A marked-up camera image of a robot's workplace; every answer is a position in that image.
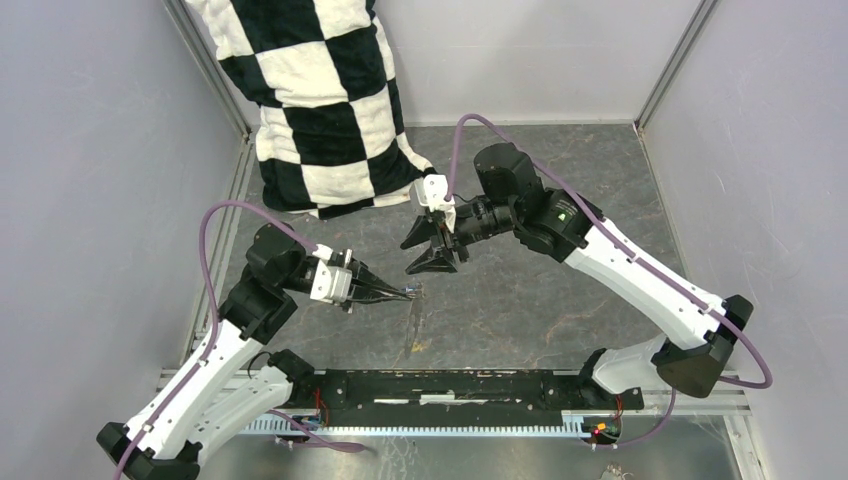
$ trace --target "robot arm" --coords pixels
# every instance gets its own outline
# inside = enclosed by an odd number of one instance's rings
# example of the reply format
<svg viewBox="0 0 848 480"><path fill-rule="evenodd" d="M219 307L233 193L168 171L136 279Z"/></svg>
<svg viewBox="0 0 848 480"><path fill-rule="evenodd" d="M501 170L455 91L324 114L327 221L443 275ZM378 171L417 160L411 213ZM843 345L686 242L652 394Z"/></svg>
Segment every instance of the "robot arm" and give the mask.
<svg viewBox="0 0 848 480"><path fill-rule="evenodd" d="M414 185L411 198L423 214L401 248L427 242L430 246L407 268L408 274L456 272L458 264L469 258L468 245L512 232L530 250L600 281L662 330L663 335L651 341L622 350L600 350L587 361L584 370L604 391L618 394L664 382L693 397L710 394L736 341L710 313L743 328L753 310L750 302L740 296L722 299L692 285L585 202L608 233L633 255L626 254L566 192L543 187L529 157L512 144L487 147L474 158L474 166L484 195L458 207L443 200L444 177L431 175ZM707 308L695 305L651 269L694 294Z"/></svg>
<svg viewBox="0 0 848 480"><path fill-rule="evenodd" d="M195 478L227 440L262 413L286 403L294 382L312 370L288 350L271 355L257 376L213 404L233 374L266 346L297 310L287 291L352 311L354 303L411 300L380 280L351 250L304 247L268 224L254 236L248 265L219 311L218 336L210 331L168 385L125 424L109 423L98 434L115 462L140 431L124 473L133 480ZM214 350L205 360L210 342ZM166 404L156 421L152 414Z"/></svg>

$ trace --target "cable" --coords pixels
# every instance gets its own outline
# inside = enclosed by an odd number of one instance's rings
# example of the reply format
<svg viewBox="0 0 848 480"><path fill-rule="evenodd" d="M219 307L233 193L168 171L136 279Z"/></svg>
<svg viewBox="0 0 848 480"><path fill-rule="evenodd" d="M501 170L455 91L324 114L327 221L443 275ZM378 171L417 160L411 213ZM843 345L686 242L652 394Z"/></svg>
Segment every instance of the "cable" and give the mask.
<svg viewBox="0 0 848 480"><path fill-rule="evenodd" d="M600 448L601 450L616 450L616 449L619 449L621 447L628 447L628 446L631 446L631 445L636 445L638 443L642 443L645 440L652 438L654 435L659 433L660 430L665 428L666 424L671 419L671 412L674 411L674 402L676 400L677 400L677 390L672 388L671 389L671 399L669 400L669 403L668 403L668 410L665 411L665 415L663 415L663 417L660 419L660 421L656 425L654 425L654 428L652 428L650 431L648 431L648 433L646 433L642 436L636 437L633 440L628 440L628 441L623 442L623 443L614 443L612 445L599 445L599 444L595 443L595 444L591 444L590 446L592 447L593 450L598 449L598 448Z"/></svg>
<svg viewBox="0 0 848 480"><path fill-rule="evenodd" d="M318 245L313 243L312 241L306 239L305 237L299 235L297 232L292 230L289 226L285 225L283 222L277 220L272 217L265 210L253 206L247 202L241 202L238 200L224 200L223 202L218 202L206 213L203 215L203 218L200 221L200 235L198 237L198 253L200 254L200 270L203 273L203 282L206 286L206 295L209 297L209 313L212 317L212 332L211 332L211 340L206 345L206 348L200 354L197 363L192 365L191 369L186 373L186 375L177 383L173 390L162 400L162 403L150 414L150 417L144 422L145 425L153 425L156 420L159 419L159 416L162 415L162 412L165 408L170 405L170 403L176 398L176 396L182 391L183 388L188 384L188 382L194 377L197 371L200 369L201 363L204 363L209 355L212 353L212 350L215 348L215 344L218 342L218 324L221 322L221 319L218 315L218 302L215 299L215 286L212 283L212 275L209 273L209 261L206 259L206 230L209 226L209 220L212 218L212 215L215 214L218 210L225 207L238 207L244 208L245 210L250 210L251 212L259 215L260 217L267 220L269 223L279 228L286 235L291 237L294 241L301 244L306 248L307 252L315 252L318 250ZM129 460L130 454L132 454L133 450L138 446L141 440L144 438L144 435L147 432L144 428L140 429L138 433L133 437L130 441L129 446L124 450L124 453L121 455L120 460L118 460L117 467L115 468L115 474L112 477L112 480L121 480L121 475L124 472L124 468L127 466L127 460Z"/></svg>
<svg viewBox="0 0 848 480"><path fill-rule="evenodd" d="M268 410L268 413L270 413L271 415L276 415L276 416L282 418L283 420L289 422L289 424L292 427L294 427L297 430L300 430L301 432L303 432L304 435L306 435L307 437L311 438L312 440L315 440L316 442L318 442L317 445L314 444L314 443L292 443L291 445L293 447L329 448L331 450L335 450L337 452L343 452L343 453L359 453L359 452L366 449L365 445L362 445L361 443L328 442L328 441L324 440L323 438L319 437L318 435L315 435L314 433L310 432L303 425L299 424L293 418L291 418L290 416L286 415L283 412L278 412L276 410Z"/></svg>
<svg viewBox="0 0 848 480"><path fill-rule="evenodd" d="M686 299L694 303L698 308L700 308L704 312L709 312L709 315L716 319L721 325L730 330L736 338L745 345L745 348L748 349L748 352L751 353L751 356L754 357L754 361L757 362L757 365L760 367L760 370L763 372L763 381L762 382L751 382L747 380L737 380L735 378L730 377L719 377L719 380L725 383L729 383L731 385L736 385L740 387L748 387L748 388L756 388L756 389L766 389L771 387L772 383L774 383L774 378L771 374L771 369L769 369L768 364L766 363L763 356L760 354L759 350L754 346L754 344L748 339L748 337L742 333L742 330L739 329L736 325L733 324L729 319L727 319L724 315L716 312L709 305L703 302L700 298L698 298L695 294L690 292L688 289L684 288L682 285L678 284L659 269L646 262L642 258L638 258L635 255L635 252L631 250L624 242L618 239L612 232L607 230L604 226L603 221L601 221L592 210L589 209L589 206L586 205L586 202L580 197L580 195L568 184L565 180L560 178L557 174L551 171L548 167L546 167L542 162L539 162L532 155L530 155L526 150L521 148L515 141L513 141L509 135L506 134L503 130L498 128L492 122L487 120L486 118L476 114L476 113L468 113L463 115L456 124L456 130L454 131L453 138L453 156L451 157L451 165L450 172L448 177L448 193L445 197L445 200L449 200L451 196L454 194L454 187L456 185L456 166L459 162L459 146L462 143L462 127L465 125L465 122L468 120L477 120L483 125L489 127L489 130L494 132L497 136L501 137L504 141L512 143L515 145L515 148L527 154L530 158L530 161L533 162L533 165L537 170L544 173L548 178L553 180L557 185L559 185L568 196L577 203L577 206L581 211L589 218L592 224L605 236L609 241L611 241L616 248L623 251L625 255L627 255L630 260L634 261L636 264L642 266L645 270L650 272L653 276L661 280L663 283L674 289L679 294L683 295Z"/></svg>
<svg viewBox="0 0 848 480"><path fill-rule="evenodd" d="M454 194L453 194L453 196L454 196L454 197L456 197L456 198L458 198L458 199L460 199L460 200L462 200L462 203L471 203L471 202L469 202L468 200L466 200L466 199L462 198L461 196L459 196L459 194L458 194L458 193L454 193Z"/></svg>
<svg viewBox="0 0 848 480"><path fill-rule="evenodd" d="M250 375L250 369L253 367L253 364L254 364L254 362L256 362L256 359L261 357L262 355L271 355L271 352L259 352L256 355L254 355L253 358L251 358L249 362L247 362L247 378L253 380L253 376Z"/></svg>
<svg viewBox="0 0 848 480"><path fill-rule="evenodd" d="M596 428L595 431L597 432L597 434L603 435L606 438L608 438L608 439L610 439L614 442L617 442L618 439L621 438L621 435L624 431L624 419L622 418L623 414L624 414L624 405L621 401L621 395L616 395L615 396L615 414L612 416L612 424L618 428L618 435L613 436L613 435L610 435L609 433L605 432L604 430L606 430L606 427L604 427L603 429Z"/></svg>

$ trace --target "black and white checkered cloth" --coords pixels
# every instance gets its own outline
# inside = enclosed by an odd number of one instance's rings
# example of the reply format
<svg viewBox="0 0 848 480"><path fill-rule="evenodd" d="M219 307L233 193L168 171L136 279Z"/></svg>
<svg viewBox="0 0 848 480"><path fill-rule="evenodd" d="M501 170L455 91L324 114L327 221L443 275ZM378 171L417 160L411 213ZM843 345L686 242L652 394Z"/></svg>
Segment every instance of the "black and white checkered cloth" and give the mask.
<svg viewBox="0 0 848 480"><path fill-rule="evenodd" d="M375 0L187 0L217 59L260 107L263 200L320 218L408 200L435 173L404 133Z"/></svg>

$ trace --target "gray wall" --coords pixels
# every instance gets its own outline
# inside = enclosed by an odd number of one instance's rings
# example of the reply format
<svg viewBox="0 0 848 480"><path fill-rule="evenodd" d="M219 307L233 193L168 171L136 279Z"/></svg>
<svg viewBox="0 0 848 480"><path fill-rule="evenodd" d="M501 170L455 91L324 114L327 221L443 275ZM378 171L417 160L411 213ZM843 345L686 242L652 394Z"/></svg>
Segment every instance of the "gray wall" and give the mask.
<svg viewBox="0 0 848 480"><path fill-rule="evenodd" d="M750 399L780 480L848 468L827 433L848 402L845 25L840 0L721 2L647 127L692 277L756 304L775 384Z"/></svg>
<svg viewBox="0 0 848 480"><path fill-rule="evenodd" d="M395 51L408 124L454 124L470 111L537 123L634 119L697 5L377 0L375 9ZM258 124L256 107L236 97Z"/></svg>
<svg viewBox="0 0 848 480"><path fill-rule="evenodd" d="M95 435L178 359L238 139L160 2L0 18L0 478L111 478Z"/></svg>

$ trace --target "purple cable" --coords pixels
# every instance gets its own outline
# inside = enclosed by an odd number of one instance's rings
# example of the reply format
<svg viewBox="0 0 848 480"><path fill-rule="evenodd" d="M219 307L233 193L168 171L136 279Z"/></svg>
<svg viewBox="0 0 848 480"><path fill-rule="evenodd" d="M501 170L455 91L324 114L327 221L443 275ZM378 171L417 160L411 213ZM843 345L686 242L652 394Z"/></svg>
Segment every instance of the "purple cable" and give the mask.
<svg viewBox="0 0 848 480"><path fill-rule="evenodd" d="M323 438L319 437L318 435L315 435L314 433L310 432L309 430L304 428L303 425L297 423L293 418L291 418L290 416L286 415L283 412L278 412L276 410L268 410L268 413L270 413L271 415L276 415L276 416L282 418L283 420L289 422L289 424L291 424L292 427L294 427L297 430L300 430L307 437L318 442L317 445L314 444L314 443L312 443L312 444L309 444L309 443L293 443L292 444L293 447L297 447L297 448L329 448L331 450L335 450L337 452L343 452L343 453L359 453L359 452L365 450L365 445L362 445L361 443L328 442L328 441L324 440Z"/></svg>
<svg viewBox="0 0 848 480"><path fill-rule="evenodd" d="M601 221L598 217L595 216L595 214L592 212L592 210L589 209L589 206L586 205L586 202L583 201L583 199L580 197L580 195L577 193L577 191L575 191L568 183L566 183L565 180L560 178L557 174L555 174L548 167L546 167L542 162L539 162L535 158L533 158L532 155L527 153L526 150L524 150L517 143L515 143L509 137L509 135L506 134L506 132L504 132L502 129L498 128L496 125L494 125L492 122L490 122L486 118L484 118L484 117L482 117L482 116L480 116L476 113L468 113L468 114L463 115L462 118L459 119L459 122L457 122L457 124L456 124L456 130L454 131L454 140L453 140L453 156L451 157L450 175L448 177L448 194L445 197L445 200L449 200L453 196L453 193L454 193L454 186L456 184L456 165L459 162L459 147L460 147L460 144L462 142L462 127L463 127L463 125L465 125L465 122L467 122L468 120L471 120L471 119L477 120L478 122L482 123L483 125L489 127L489 130L494 132L497 136L501 137L504 141L512 143L513 145L515 145L515 148L526 153L527 156L530 157L530 161L533 162L533 165L536 167L536 169L538 169L540 172L544 173L546 176L548 176L548 178L553 180L557 185L559 185L563 190L565 190L565 192L568 194L568 196L570 196L575 201L575 203L577 203L577 206L580 207L580 210L582 210L583 213L585 213L586 216L589 217L589 220L592 222L592 224L605 237L607 237L616 246L616 248L623 251L628 257L631 258L631 260L633 259L633 257L635 256L633 250L631 250L624 242L622 242L615 235L613 235L612 232L607 230L607 228L604 226L603 221ZM665 283L669 287L673 288L676 292L683 295L686 299L691 301L693 304L695 304L702 311L709 311L709 314L710 314L711 317L713 317L719 323L724 325L728 330L730 330L731 333L733 333L733 335L736 336L736 338L739 339L739 341L742 342L743 345L745 345L745 348L748 349L748 351L751 353L751 356L754 357L754 361L757 362L757 365L760 367L760 370L762 370L762 372L763 372L763 381L762 382L750 382L750 381L738 380L738 379L730 378L730 377L720 377L719 379L722 382L729 383L731 385L737 385L737 386L740 386L740 387L757 388L757 389L769 388L772 385L772 383L774 383L774 378L772 377L771 369L769 369L768 364L766 364L766 361L763 358L763 356L760 354L759 350L757 350L757 348L754 346L754 344L748 339L748 337L744 333L742 333L742 331L736 325L733 324L733 322L731 322L729 319L727 319L724 315L721 315L720 313L716 312L715 310L710 309L709 305L707 305L705 302L703 302L695 294L693 294L692 292L690 292L689 290L684 288L682 285L680 285L679 283L677 283L674 280L672 280L671 278L669 278L667 275L665 275L663 272L661 272L659 269L657 269L656 267L654 267L650 263L644 261L641 258L637 258L635 262L637 264L641 265L645 270L648 270L651 274L653 274L656 278L660 279L663 283Z"/></svg>
<svg viewBox="0 0 848 480"><path fill-rule="evenodd" d="M218 210L225 207L238 207L250 210L251 212L259 215L275 227L285 232L286 235L290 236L297 243L303 245L304 248L306 248L307 252L312 253L318 250L318 245L299 235L290 227L286 226L283 222L272 217L268 212L259 207L237 200L225 200L223 202L218 202L212 205L212 207L206 211L206 214L203 215L203 219L200 221L200 236L198 238L198 251L200 253L200 270L203 273L203 282L206 285L206 295L209 297L209 313L212 317L212 339L209 341L209 343L206 345L206 348L200 354L198 362L205 361L212 353L212 350L215 348L215 344L218 342L218 324L221 323L221 319L218 317L218 301L215 298L215 287L212 284L212 275L209 273L209 261L206 259L206 230L209 226L209 220L212 218L212 215ZM162 415L162 412L165 410L165 408L167 408L168 405L170 405L170 403L174 400L174 398L176 398L176 396L180 393L180 391L185 388L185 386L192 379L192 377L194 377L194 375L199 369L200 363L195 363L191 367L191 369L189 369L188 373L186 373L186 375L177 383L173 390L171 390L171 392L167 396L165 396L165 399L162 400L162 403L159 404L156 410L154 410L150 417L145 421L147 425L153 425L153 423L159 419L159 416ZM139 430L138 434L136 434L135 438L133 438L130 442L130 445L127 447L126 450L124 450L123 455L121 455L121 459L118 461L117 468L115 469L115 475L112 477L112 480L121 480L121 475L124 472L124 468L127 465L127 460L129 460L130 454L144 438L145 433L146 432L144 430Z"/></svg>

